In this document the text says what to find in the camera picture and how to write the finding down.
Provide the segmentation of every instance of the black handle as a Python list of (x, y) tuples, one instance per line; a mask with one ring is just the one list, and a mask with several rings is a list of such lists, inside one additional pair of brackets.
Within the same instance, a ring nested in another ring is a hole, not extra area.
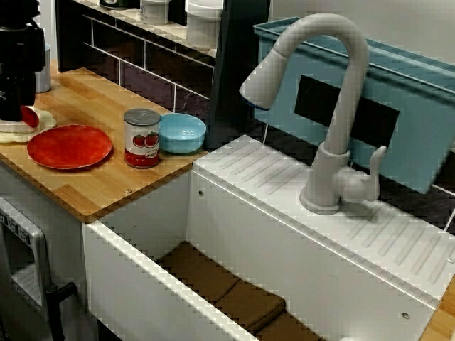
[(56, 284), (49, 284), (45, 288), (45, 301), (48, 307), (50, 333), (53, 341), (64, 341), (62, 320), (60, 318), (60, 302), (77, 293), (77, 286), (71, 282), (58, 289)]

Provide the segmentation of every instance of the tomato can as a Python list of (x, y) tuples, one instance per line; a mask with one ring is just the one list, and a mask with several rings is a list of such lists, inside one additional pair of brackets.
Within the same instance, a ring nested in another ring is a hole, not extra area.
[(125, 162), (135, 168), (159, 163), (159, 122), (161, 115), (150, 109), (131, 109), (124, 114)]

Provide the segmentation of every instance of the white wall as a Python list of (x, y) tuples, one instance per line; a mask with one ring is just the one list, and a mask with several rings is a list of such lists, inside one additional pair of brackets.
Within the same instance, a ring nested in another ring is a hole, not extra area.
[(453, 0), (272, 0), (270, 18), (336, 13), (367, 38), (455, 64)]
[(44, 29), (45, 41), (50, 45), (51, 59), (57, 58), (57, 40), (55, 37), (55, 1), (40, 0), (40, 16), (36, 19)]

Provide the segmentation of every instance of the red plate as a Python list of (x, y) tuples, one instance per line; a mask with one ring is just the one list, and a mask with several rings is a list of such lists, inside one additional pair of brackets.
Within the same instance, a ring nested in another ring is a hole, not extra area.
[(96, 164), (112, 150), (109, 137), (91, 126), (59, 126), (34, 136), (27, 152), (36, 163), (57, 169)]

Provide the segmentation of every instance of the can lid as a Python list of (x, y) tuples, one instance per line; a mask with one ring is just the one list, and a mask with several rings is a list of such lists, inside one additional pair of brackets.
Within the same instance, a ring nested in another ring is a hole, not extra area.
[(154, 126), (161, 120), (161, 115), (150, 109), (136, 108), (125, 112), (123, 119), (132, 126)]

